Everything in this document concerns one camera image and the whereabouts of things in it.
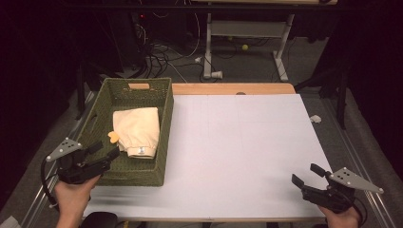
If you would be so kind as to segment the metal floor rail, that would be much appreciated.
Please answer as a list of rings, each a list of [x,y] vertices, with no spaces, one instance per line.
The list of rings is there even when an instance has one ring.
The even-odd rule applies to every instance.
[[[45,156],[52,152],[65,137],[71,139],[78,137],[96,95],[97,92],[85,93],[86,108],[84,113],[80,114],[76,106],[77,93],[73,93],[69,100],[69,108],[51,126],[29,163],[26,173],[15,188],[13,195],[20,200],[21,207],[15,211],[14,215],[21,213],[19,221],[22,228],[55,227],[58,213],[54,208],[48,207],[48,197],[43,192],[41,182],[41,164]]]
[[[345,125],[336,119],[336,102],[321,99],[321,123],[315,125],[331,166],[346,166],[384,189],[382,194],[359,191],[368,211],[365,228],[403,228],[403,181],[394,172],[355,101],[347,101]]]

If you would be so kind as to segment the green woven basket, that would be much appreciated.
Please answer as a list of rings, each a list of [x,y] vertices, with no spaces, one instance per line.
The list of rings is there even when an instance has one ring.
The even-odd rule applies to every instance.
[[[169,78],[107,78],[95,99],[85,124],[77,137],[84,147],[101,142],[103,148],[86,157],[95,162],[116,147],[107,134],[112,131],[112,114],[118,110],[156,107],[160,120],[160,138],[152,160],[134,159],[122,152],[111,162],[98,184],[101,186],[162,186],[166,167],[170,125],[174,107]]]

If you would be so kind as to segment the white desk frame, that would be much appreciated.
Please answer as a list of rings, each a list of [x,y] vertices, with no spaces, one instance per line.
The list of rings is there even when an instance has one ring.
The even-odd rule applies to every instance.
[[[338,0],[193,0],[206,3],[208,7],[224,6],[225,8],[240,7],[245,9],[252,7],[322,7],[335,6]],[[272,52],[276,66],[276,74],[282,82],[288,82],[286,67],[282,61],[282,53],[289,37],[295,14],[287,13],[286,18],[279,22],[265,22],[259,19],[213,19],[212,12],[207,13],[206,19],[206,46],[204,53],[204,79],[211,77],[213,70],[211,42],[214,36],[241,37],[241,38],[277,38],[280,44],[277,50]]]

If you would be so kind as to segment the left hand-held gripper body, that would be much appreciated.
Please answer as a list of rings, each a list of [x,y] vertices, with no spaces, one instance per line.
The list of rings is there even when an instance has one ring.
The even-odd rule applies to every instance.
[[[57,175],[60,181],[68,184],[81,184],[96,176],[103,175],[110,169],[112,161],[106,156],[94,161],[86,158],[92,154],[86,154],[86,148],[79,142],[65,138],[49,155],[46,162],[56,161]]]

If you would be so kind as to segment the cream pants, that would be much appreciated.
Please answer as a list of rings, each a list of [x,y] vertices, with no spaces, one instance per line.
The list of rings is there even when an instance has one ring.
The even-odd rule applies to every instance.
[[[157,107],[142,107],[115,111],[113,130],[107,136],[129,158],[151,160],[155,158],[160,137],[160,120]]]

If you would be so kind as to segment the black stand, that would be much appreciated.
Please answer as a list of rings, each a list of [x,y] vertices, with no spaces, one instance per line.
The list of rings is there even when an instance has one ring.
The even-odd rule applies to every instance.
[[[85,97],[85,69],[82,64],[79,65],[76,73],[76,90],[77,90],[77,117],[79,120],[86,108],[86,97]]]
[[[348,74],[346,71],[331,68],[321,73],[314,74],[311,78],[294,86],[295,91],[300,91],[304,87],[321,85],[319,96],[321,98],[331,98],[336,96],[336,120],[342,129],[345,129],[345,106],[346,92],[348,85]]]

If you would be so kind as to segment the person's left hand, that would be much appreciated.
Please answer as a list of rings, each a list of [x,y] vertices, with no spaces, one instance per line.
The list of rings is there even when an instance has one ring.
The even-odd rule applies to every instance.
[[[59,206],[59,219],[82,219],[90,198],[90,192],[99,178],[96,176],[82,184],[68,184],[60,180],[57,182],[54,190]]]

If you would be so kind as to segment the dark rounded object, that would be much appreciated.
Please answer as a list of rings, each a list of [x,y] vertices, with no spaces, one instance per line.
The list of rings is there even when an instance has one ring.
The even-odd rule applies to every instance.
[[[117,224],[118,217],[115,214],[94,212],[83,220],[80,228],[115,228]]]

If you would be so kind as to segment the person's right hand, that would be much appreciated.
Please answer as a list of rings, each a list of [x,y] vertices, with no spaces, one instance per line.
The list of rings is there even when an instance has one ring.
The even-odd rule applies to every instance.
[[[343,213],[336,214],[333,211],[319,206],[318,209],[325,216],[329,228],[358,228],[361,221],[360,214],[354,209],[349,208]]]

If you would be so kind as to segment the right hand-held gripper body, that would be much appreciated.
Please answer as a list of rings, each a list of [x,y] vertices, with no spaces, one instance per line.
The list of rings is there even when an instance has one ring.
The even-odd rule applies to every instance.
[[[356,190],[384,193],[381,187],[363,179],[346,167],[335,173],[328,172],[328,185],[324,190],[306,184],[303,189],[300,189],[304,200],[327,208],[334,213],[343,213],[355,205]]]

